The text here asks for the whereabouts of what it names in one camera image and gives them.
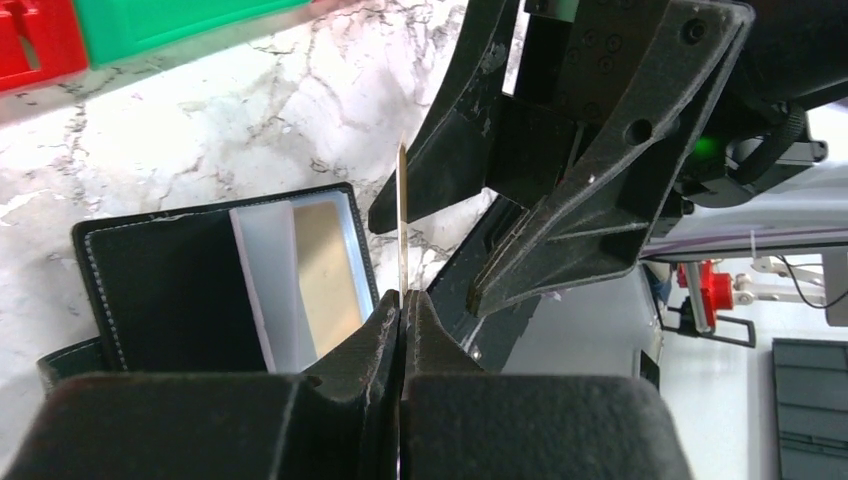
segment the marble countertop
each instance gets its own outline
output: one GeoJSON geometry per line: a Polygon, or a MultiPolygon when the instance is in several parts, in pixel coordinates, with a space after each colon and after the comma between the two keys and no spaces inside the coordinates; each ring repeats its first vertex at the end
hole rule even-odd
{"type": "MultiPolygon", "coordinates": [[[[35,361],[97,334],[71,227],[340,181],[365,221],[401,133],[413,136],[438,91],[464,4],[367,0],[314,21],[323,12],[267,17],[0,98],[0,470],[42,400],[35,361]]],[[[514,47],[513,71],[520,35],[514,47]]],[[[412,225],[413,287],[492,199],[412,225]]],[[[381,292],[396,281],[394,242],[368,235],[381,292]]]]}

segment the red object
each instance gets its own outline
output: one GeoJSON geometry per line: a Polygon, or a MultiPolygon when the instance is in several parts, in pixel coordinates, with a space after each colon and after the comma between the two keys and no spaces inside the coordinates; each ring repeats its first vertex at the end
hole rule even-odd
{"type": "MultiPolygon", "coordinates": [[[[733,280],[729,273],[713,272],[713,263],[701,264],[701,299],[707,314],[707,325],[715,328],[719,310],[733,310],[733,280]]],[[[677,283],[688,288],[683,266],[677,269],[677,283]]]]}
{"type": "Polygon", "coordinates": [[[0,93],[88,67],[71,0],[0,0],[0,93]]]}

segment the stitching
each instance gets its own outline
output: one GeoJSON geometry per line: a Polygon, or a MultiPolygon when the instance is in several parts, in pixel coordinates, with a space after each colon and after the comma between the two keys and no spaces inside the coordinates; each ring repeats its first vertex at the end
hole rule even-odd
{"type": "MultiPolygon", "coordinates": [[[[218,209],[215,209],[215,210],[209,210],[209,211],[206,211],[206,212],[193,212],[193,213],[176,214],[176,215],[174,215],[174,217],[179,217],[179,218],[196,217],[196,216],[199,216],[199,215],[207,215],[207,214],[210,214],[210,213],[217,213],[217,212],[224,211],[224,210],[232,210],[233,208],[254,207],[254,206],[257,206],[257,205],[265,205],[265,204],[268,204],[268,203],[290,201],[290,200],[294,200],[294,199],[297,199],[297,198],[315,195],[315,194],[318,194],[318,193],[335,191],[337,189],[338,189],[338,187],[336,187],[336,188],[325,188],[325,189],[322,189],[322,190],[314,190],[314,191],[307,193],[307,194],[294,195],[294,196],[291,196],[291,197],[282,197],[282,198],[277,198],[275,200],[265,200],[263,202],[247,203],[247,204],[238,205],[238,206],[221,207],[221,208],[218,208],[218,209]]],[[[140,222],[127,223],[127,224],[124,224],[124,225],[116,225],[114,227],[101,228],[101,229],[97,229],[97,230],[92,230],[92,231],[85,234],[85,251],[86,251],[86,254],[88,256],[88,263],[91,265],[91,271],[94,274],[94,283],[97,284],[97,292],[99,293],[100,303],[103,304],[103,312],[106,314],[106,321],[109,323],[109,331],[112,334],[112,339],[115,341],[115,349],[118,352],[118,361],[121,363],[121,368],[124,371],[129,371],[129,367],[127,366],[127,359],[126,359],[126,356],[124,355],[124,350],[123,350],[123,348],[121,348],[121,340],[120,340],[120,338],[118,338],[118,328],[117,328],[117,325],[115,324],[115,319],[112,317],[112,310],[109,308],[109,302],[106,300],[106,291],[104,290],[103,282],[100,279],[100,269],[97,266],[97,260],[94,259],[94,252],[91,248],[91,236],[94,235],[95,233],[99,233],[99,232],[121,230],[123,228],[135,227],[135,226],[138,226],[138,225],[144,225],[144,224],[153,223],[153,222],[156,222],[156,221],[161,221],[160,219],[167,219],[167,218],[170,217],[169,215],[156,216],[156,213],[151,214],[151,216],[153,216],[153,218],[150,218],[148,220],[143,220],[143,221],[140,221],[140,222]]]]}
{"type": "Polygon", "coordinates": [[[51,359],[49,359],[49,361],[50,361],[50,362],[55,362],[56,360],[59,360],[59,359],[65,358],[65,357],[67,357],[68,355],[70,355],[70,354],[72,354],[72,353],[74,353],[74,352],[78,352],[78,351],[82,350],[83,348],[88,348],[88,347],[90,347],[90,346],[94,345],[95,343],[97,343],[95,340],[88,340],[88,341],[84,342],[82,345],[78,346],[77,348],[75,348],[75,349],[73,349],[73,350],[71,350],[71,351],[69,351],[69,352],[65,352],[65,353],[63,353],[63,354],[59,355],[58,357],[51,358],[51,359]]]}
{"type": "MultiPolygon", "coordinates": [[[[348,195],[348,202],[350,203],[351,208],[351,216],[359,217],[359,206],[356,204],[356,195],[354,195],[353,187],[351,186],[350,195],[348,195]]],[[[363,265],[365,269],[365,277],[368,281],[368,287],[371,290],[371,302],[374,303],[374,307],[377,306],[377,303],[380,301],[380,294],[377,291],[377,280],[374,278],[374,265],[371,262],[371,248],[368,245],[368,240],[365,238],[364,227],[362,226],[362,219],[359,219],[359,223],[357,225],[356,218],[354,220],[353,230],[356,232],[356,238],[359,240],[360,245],[360,254],[363,256],[363,260],[367,260],[368,263],[363,265]]]]}

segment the white wall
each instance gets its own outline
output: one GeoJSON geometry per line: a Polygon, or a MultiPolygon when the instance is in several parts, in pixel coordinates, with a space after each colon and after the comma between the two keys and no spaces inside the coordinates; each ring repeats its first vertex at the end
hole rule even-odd
{"type": "MultiPolygon", "coordinates": [[[[820,261],[791,257],[791,263],[820,261]]],[[[726,260],[718,270],[749,273],[758,283],[791,285],[775,275],[759,275],[750,259],[726,260]]],[[[683,290],[672,293],[679,306],[683,290]]],[[[754,320],[757,348],[748,349],[669,334],[664,339],[661,392],[698,479],[777,478],[771,342],[774,338],[848,341],[848,328],[829,327],[824,312],[803,304],[759,302],[728,316],[754,320]]],[[[739,328],[717,333],[742,336],[739,328]]]]}

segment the wallet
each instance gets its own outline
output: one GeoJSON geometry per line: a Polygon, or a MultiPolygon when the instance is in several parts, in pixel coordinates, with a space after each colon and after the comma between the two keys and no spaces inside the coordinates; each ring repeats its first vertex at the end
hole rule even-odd
{"type": "Polygon", "coordinates": [[[94,371],[268,371],[231,211],[283,201],[333,202],[364,321],[378,292],[350,184],[85,221],[72,237],[100,337],[42,358],[45,389],[94,371]]]}

